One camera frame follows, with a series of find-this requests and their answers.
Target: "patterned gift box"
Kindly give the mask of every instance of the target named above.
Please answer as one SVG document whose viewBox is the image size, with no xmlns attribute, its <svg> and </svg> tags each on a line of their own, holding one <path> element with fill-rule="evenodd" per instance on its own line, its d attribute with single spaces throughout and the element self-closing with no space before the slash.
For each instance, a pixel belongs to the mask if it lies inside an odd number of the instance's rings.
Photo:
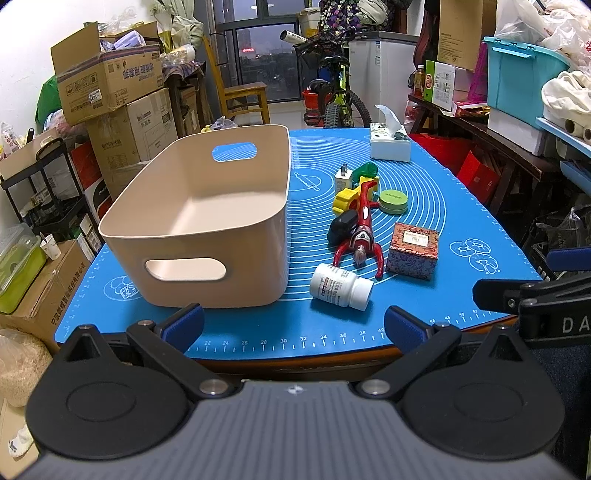
<svg viewBox="0 0 591 480">
<path fill-rule="evenodd" d="M 396 223 L 386 268 L 392 273 L 431 280 L 438 244 L 439 234 L 435 230 Z"/>
</svg>

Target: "light blue plastic storage bin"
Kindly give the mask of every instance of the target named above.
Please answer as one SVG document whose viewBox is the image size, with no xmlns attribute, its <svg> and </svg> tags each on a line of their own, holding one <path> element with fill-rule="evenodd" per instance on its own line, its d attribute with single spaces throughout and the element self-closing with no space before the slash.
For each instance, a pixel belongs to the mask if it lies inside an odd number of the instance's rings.
<svg viewBox="0 0 591 480">
<path fill-rule="evenodd" d="M 488 44 L 488 105 L 541 130 L 542 87 L 569 69 L 566 57 L 544 47 L 485 37 Z"/>
</svg>

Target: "blue gripper pad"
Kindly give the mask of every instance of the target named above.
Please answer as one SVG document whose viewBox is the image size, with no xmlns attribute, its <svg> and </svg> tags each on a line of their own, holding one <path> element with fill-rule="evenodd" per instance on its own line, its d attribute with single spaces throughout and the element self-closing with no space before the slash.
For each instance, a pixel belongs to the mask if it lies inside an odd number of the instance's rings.
<svg viewBox="0 0 591 480">
<path fill-rule="evenodd" d="M 193 303 L 168 317 L 157 326 L 156 334 L 177 350 L 185 353 L 203 333 L 205 313 L 198 303 Z"/>
<path fill-rule="evenodd" d="M 554 272 L 577 272 L 591 270 L 591 248 L 561 248 L 546 255 L 548 266 Z"/>
<path fill-rule="evenodd" d="M 384 314 L 384 329 L 390 341 L 406 355 L 433 335 L 433 328 L 400 307 L 389 307 Z"/>
</svg>

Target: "white pill bottle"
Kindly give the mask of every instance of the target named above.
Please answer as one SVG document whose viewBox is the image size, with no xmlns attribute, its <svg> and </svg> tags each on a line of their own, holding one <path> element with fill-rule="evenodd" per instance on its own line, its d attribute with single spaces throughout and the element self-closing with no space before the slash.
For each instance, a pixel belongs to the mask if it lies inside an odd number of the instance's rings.
<svg viewBox="0 0 591 480">
<path fill-rule="evenodd" d="M 321 263 L 312 275 L 310 295 L 339 307 L 351 307 L 364 312 L 373 286 L 374 282 L 360 278 L 353 272 Z"/>
</svg>

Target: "paper cup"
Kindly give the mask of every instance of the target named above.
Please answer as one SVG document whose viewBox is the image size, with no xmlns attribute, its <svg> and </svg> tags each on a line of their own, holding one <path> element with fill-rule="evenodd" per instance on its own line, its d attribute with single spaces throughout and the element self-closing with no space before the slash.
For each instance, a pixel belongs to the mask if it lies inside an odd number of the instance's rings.
<svg viewBox="0 0 591 480">
<path fill-rule="evenodd" d="M 45 240 L 41 240 L 41 248 L 52 260 L 57 260 L 58 258 L 60 258 L 61 250 L 60 247 L 57 246 L 56 240 L 53 238 L 53 235 L 47 235 L 45 237 Z"/>
</svg>

